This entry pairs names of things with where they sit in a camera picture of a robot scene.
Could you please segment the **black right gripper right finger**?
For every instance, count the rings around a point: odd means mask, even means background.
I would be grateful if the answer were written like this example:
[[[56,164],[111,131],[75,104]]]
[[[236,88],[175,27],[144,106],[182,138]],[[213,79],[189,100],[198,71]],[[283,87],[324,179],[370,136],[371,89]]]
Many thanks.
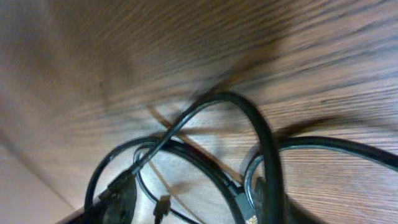
[[[269,189],[263,177],[256,179],[253,203],[258,223],[324,224],[321,218],[309,212],[295,200],[284,194],[269,197]]]

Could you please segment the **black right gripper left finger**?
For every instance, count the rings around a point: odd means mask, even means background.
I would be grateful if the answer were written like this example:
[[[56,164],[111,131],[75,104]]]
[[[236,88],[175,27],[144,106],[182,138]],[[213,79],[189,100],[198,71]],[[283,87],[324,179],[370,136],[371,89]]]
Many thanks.
[[[83,212],[60,220],[59,224],[131,224],[137,200],[135,177],[128,177],[105,198]]]

